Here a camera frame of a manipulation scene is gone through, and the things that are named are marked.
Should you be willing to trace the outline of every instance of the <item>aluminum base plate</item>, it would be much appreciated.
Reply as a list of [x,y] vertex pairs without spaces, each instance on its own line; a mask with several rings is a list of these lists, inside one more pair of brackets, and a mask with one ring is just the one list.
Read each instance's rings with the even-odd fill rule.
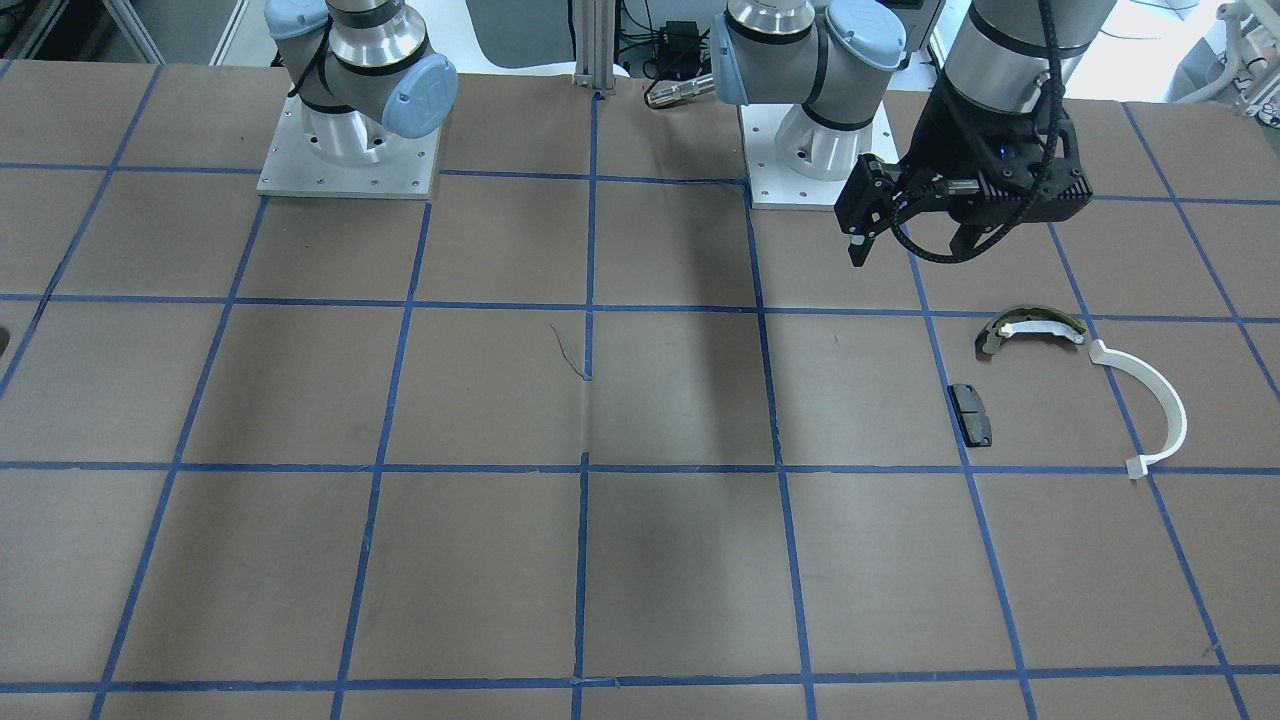
[[300,113],[302,101],[285,100],[271,149],[257,179],[260,195],[284,197],[372,197],[430,200],[440,131],[421,140],[387,135],[387,159],[348,168],[325,161],[310,147]]
[[[751,177],[751,206],[765,210],[831,210],[845,188],[845,181],[824,182],[801,176],[788,168],[774,149],[773,137],[790,109],[791,105],[740,108],[746,169]],[[883,104],[872,120],[872,138],[870,149],[864,152],[874,152],[890,163],[897,161],[897,147]]]

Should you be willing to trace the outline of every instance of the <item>grid square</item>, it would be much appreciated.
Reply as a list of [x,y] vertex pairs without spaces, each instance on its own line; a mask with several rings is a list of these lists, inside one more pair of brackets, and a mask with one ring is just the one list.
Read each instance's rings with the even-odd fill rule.
[[1172,204],[1094,202],[1057,232],[1092,313],[1226,315]]
[[769,316],[787,462],[956,465],[919,318]]
[[184,460],[371,462],[401,319],[390,307],[236,307]]
[[978,486],[1028,666],[1216,664],[1146,483],[983,475]]
[[0,83],[0,161],[110,163],[154,72],[134,64],[13,63]]
[[288,90],[280,68],[165,65],[123,161],[261,168]]
[[1280,661],[1276,478],[1161,474],[1160,487],[1228,657]]
[[0,457],[172,460],[220,310],[51,304],[0,402]]
[[[908,232],[918,245],[948,254],[946,247],[956,227],[947,215],[933,214],[913,218]],[[876,254],[905,252],[891,237],[881,238],[879,245],[886,247]],[[1028,302],[1048,305],[1064,313],[1078,313],[1080,309],[1062,259],[1053,246],[1053,237],[1043,224],[1019,225],[995,250],[963,265],[937,265],[923,260],[919,265],[933,310],[996,314]]]
[[0,471],[0,682],[102,676],[164,479]]
[[344,720],[564,720],[570,716],[572,694],[570,691],[347,691],[342,716]]
[[596,313],[595,462],[773,464],[756,319]]
[[1024,720],[1027,705],[1018,683],[897,683],[887,685],[818,685],[822,717],[900,720]]
[[1226,679],[1094,678],[1036,680],[1036,710],[1044,720],[1239,720]]
[[[440,141],[440,168],[571,174],[591,170],[591,91],[563,76],[463,73],[458,79],[458,99]],[[536,111],[521,111],[517,118],[513,109]]]
[[1014,666],[964,477],[791,474],[791,507],[815,673]]
[[[1280,404],[1230,323],[1100,323],[1107,346],[1151,363],[1187,406],[1187,442],[1164,468],[1280,466]],[[1116,373],[1143,447],[1165,445],[1167,420],[1142,383]],[[1126,455],[1132,456],[1133,450]]]
[[1128,106],[1179,197],[1280,200],[1280,158],[1252,119],[1219,102]]
[[0,716],[3,717],[22,717],[23,720],[88,717],[92,707],[92,693],[0,694]]
[[1169,195],[1123,105],[1111,100],[1068,100],[1065,105],[1075,122],[1080,163],[1093,192],[1142,197]]
[[947,380],[972,384],[991,419],[992,446],[969,448],[970,461],[1119,469],[1133,456],[1107,375],[1085,347],[1015,337],[991,360],[979,360],[974,341],[983,325],[982,318],[934,319]]
[[0,378],[9,372],[13,356],[22,345],[22,336],[27,333],[31,319],[36,316],[38,302],[0,302],[0,328],[9,331],[9,347],[0,351]]
[[116,679],[337,674],[369,482],[178,475]]
[[585,181],[442,177],[417,296],[581,304],[589,190]]
[[599,104],[599,172],[605,176],[704,179],[746,176],[737,108],[707,100],[654,111],[649,81],[618,78]]
[[352,678],[567,678],[576,475],[392,475]]
[[275,197],[243,297],[404,300],[422,231],[421,202]]
[[590,483],[588,676],[800,670],[777,477]]
[[1280,208],[1251,205],[1184,205],[1217,278],[1242,315],[1280,318],[1275,251]]
[[102,707],[102,720],[314,720],[329,715],[333,693],[244,692],[244,693],[114,693]]
[[58,290],[225,296],[257,206],[248,177],[118,173]]
[[0,292],[45,292],[101,184],[99,172],[0,169]]
[[920,309],[908,254],[886,247],[874,268],[854,268],[829,213],[754,210],[751,224],[769,307]]
[[778,720],[804,717],[800,685],[586,688],[584,720]]
[[415,310],[388,461],[577,464],[582,332],[582,313]]
[[1252,720],[1280,719],[1280,676],[1236,675],[1235,684]]
[[754,306],[742,188],[600,183],[596,302]]

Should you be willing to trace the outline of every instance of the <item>white semicircular bracket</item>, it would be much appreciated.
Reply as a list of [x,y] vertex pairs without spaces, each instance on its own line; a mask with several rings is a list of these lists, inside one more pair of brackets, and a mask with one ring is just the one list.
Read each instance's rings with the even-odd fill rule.
[[1089,343],[1089,360],[1093,360],[1094,365],[1106,365],[1116,370],[1124,370],[1138,378],[1138,382],[1147,386],[1147,389],[1160,401],[1160,406],[1165,409],[1165,420],[1169,424],[1169,432],[1165,436],[1165,447],[1160,452],[1138,455],[1125,462],[1125,468],[1129,469],[1129,478],[1134,480],[1142,479],[1147,477],[1147,468],[1151,464],[1178,452],[1183,442],[1187,441],[1187,406],[1183,405],[1183,398],[1178,396],[1178,391],[1165,379],[1165,375],[1161,375],[1160,370],[1152,368],[1140,357],[1134,357],[1119,350],[1111,350],[1102,340],[1094,340]]

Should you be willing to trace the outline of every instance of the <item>electrical cable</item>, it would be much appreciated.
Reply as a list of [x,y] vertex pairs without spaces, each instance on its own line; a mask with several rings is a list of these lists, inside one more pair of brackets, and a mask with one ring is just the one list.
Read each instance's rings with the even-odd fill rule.
[[1129,0],[1129,1],[1133,3],[1134,5],[1146,5],[1148,8],[1156,8],[1158,10],[1171,10],[1174,13],[1185,13],[1187,10],[1194,10],[1196,8],[1199,8],[1199,3],[1196,3],[1194,5],[1183,5],[1181,8],[1170,8],[1169,5],[1164,5],[1160,3],[1147,3],[1146,0]]
[[[316,70],[316,68],[321,68],[321,63],[324,63],[324,56],[329,53],[330,29],[333,29],[333,15],[329,15],[329,19],[326,19],[324,23],[324,36],[320,38],[320,45],[316,45],[316,51],[314,55],[311,55],[311,61],[307,63],[307,67],[303,68],[302,72],[298,74],[298,82],[293,85],[293,90],[291,90],[289,94],[285,95],[285,97],[293,97],[294,95],[297,95],[298,91],[302,90],[302,85],[307,82],[307,76],[310,76],[312,70]],[[324,87],[325,90],[329,90],[329,83],[324,81],[323,68],[320,69],[320,73],[321,73],[320,85],[325,86]]]
[[929,263],[938,263],[943,265],[955,265],[959,263],[968,263],[974,258],[982,255],[983,252],[991,250],[997,242],[1004,240],[1015,227],[1018,227],[1027,213],[1030,211],[1032,206],[1039,201],[1039,195],[1050,179],[1050,163],[1057,154],[1057,136],[1062,129],[1062,120],[1065,119],[1065,113],[1062,111],[1062,99],[1066,95],[1066,85],[1062,82],[1062,53],[1057,46],[1057,27],[1053,24],[1053,9],[1050,6],[1050,0],[1038,0],[1041,12],[1041,24],[1044,26],[1044,45],[1048,51],[1048,85],[1050,85],[1050,123],[1048,123],[1048,137],[1044,142],[1044,154],[1041,158],[1041,168],[1036,173],[1036,181],[1032,183],[1032,188],[1023,197],[1023,201],[1014,210],[1005,224],[996,231],[995,234],[984,240],[980,245],[977,245],[973,250],[957,254],[957,255],[940,255],[937,252],[929,252],[928,250],[920,247],[911,241],[910,236],[902,228],[902,223],[899,220],[899,210],[901,205],[893,209],[893,215],[890,218],[891,228],[893,231],[893,237],[897,242],[908,250],[911,255]]
[[[699,36],[698,36],[698,40],[699,40],[699,42],[698,42],[696,47],[698,47],[698,51],[699,51],[699,58],[701,58],[701,50],[703,50],[703,41],[705,41],[705,40],[707,40],[707,37],[708,37],[708,36],[710,36],[710,33],[712,33],[712,29],[710,29],[710,28],[707,28],[707,31],[705,31],[705,32],[703,32],[701,35],[699,35]],[[687,55],[687,54],[689,54],[689,51],[690,51],[690,50],[692,50],[694,47],[695,47],[695,46],[692,46],[692,45],[690,45],[689,47],[685,47],[685,49],[684,49],[684,50],[682,50],[682,51],[681,51],[681,53],[680,53],[678,55],[676,55],[675,60],[672,60],[672,61],[678,61],[678,60],[682,60],[682,59],[685,58],[685,55]],[[641,97],[644,97],[644,104],[645,104],[645,106],[648,106],[648,108],[649,108],[650,110],[666,110],[666,108],[654,108],[654,106],[653,106],[653,105],[652,105],[652,104],[649,102],[649,94],[650,94],[650,92],[653,92],[653,88],[658,87],[658,83],[659,83],[659,82],[662,82],[662,76],[660,76],[660,74],[659,74],[659,73],[657,72],[657,65],[658,65],[658,63],[655,63],[654,60],[646,60],[644,65],[646,67],[646,65],[648,65],[649,63],[653,63],[653,64],[654,64],[654,68],[655,68],[655,72],[654,72],[654,74],[655,74],[655,76],[658,76],[658,77],[653,78],[653,82],[652,82],[652,83],[649,83],[649,87],[646,87],[646,88],[644,90],[644,95],[643,95]],[[640,68],[640,70],[641,70],[641,72],[644,72],[644,67],[641,67],[641,68]],[[675,108],[675,105],[668,105],[668,108]]]
[[577,28],[573,27],[573,0],[568,0],[568,44],[573,49],[573,61],[577,61]]

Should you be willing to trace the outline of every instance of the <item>light blue joint cap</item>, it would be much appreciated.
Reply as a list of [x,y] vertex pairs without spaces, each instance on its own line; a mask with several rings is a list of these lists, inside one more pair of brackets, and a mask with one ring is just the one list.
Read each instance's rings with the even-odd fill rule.
[[266,0],[265,14],[271,40],[292,40],[324,27],[329,6],[324,0]]
[[906,28],[876,0],[831,0],[827,26],[850,53],[882,70],[896,70],[906,56]]
[[458,97],[458,70],[439,53],[419,60],[383,109],[383,127],[401,137],[417,140],[431,135],[449,117]]
[[726,105],[749,105],[742,69],[737,65],[737,53],[730,36],[723,13],[712,20],[712,77],[716,78],[716,96]]

